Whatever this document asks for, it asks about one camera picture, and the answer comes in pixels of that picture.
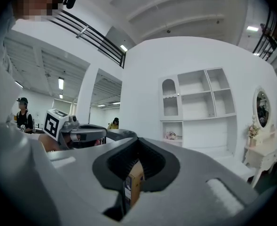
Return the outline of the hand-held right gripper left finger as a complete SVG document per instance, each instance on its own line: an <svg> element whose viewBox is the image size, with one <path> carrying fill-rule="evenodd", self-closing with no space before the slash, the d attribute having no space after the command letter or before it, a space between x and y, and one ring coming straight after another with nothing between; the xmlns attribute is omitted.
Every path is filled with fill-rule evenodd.
<svg viewBox="0 0 277 226"><path fill-rule="evenodd" d="M137 226L126 204L126 178L137 161L137 138L48 153L67 186L108 222Z"/></svg>

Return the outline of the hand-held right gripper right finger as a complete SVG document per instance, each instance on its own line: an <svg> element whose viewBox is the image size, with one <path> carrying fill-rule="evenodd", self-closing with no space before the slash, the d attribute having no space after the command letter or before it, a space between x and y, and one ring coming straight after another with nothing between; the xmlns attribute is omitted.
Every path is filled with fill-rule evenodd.
<svg viewBox="0 0 277 226"><path fill-rule="evenodd" d="M211 157L153 139L139 139L179 162L175 179L157 192L140 193L123 217L125 226L234 226L248 215L258 193Z"/></svg>

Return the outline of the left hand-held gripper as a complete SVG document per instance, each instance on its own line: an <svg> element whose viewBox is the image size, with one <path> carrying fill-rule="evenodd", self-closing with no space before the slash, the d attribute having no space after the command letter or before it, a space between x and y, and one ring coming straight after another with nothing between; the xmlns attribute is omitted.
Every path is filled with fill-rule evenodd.
<svg viewBox="0 0 277 226"><path fill-rule="evenodd" d="M95 146L95 143L107 137L113 141L137 137L126 129L109 129L79 123L75 115L68 115L57 109L50 109L45 116L43 131L53 138L61 150L73 150Z"/></svg>

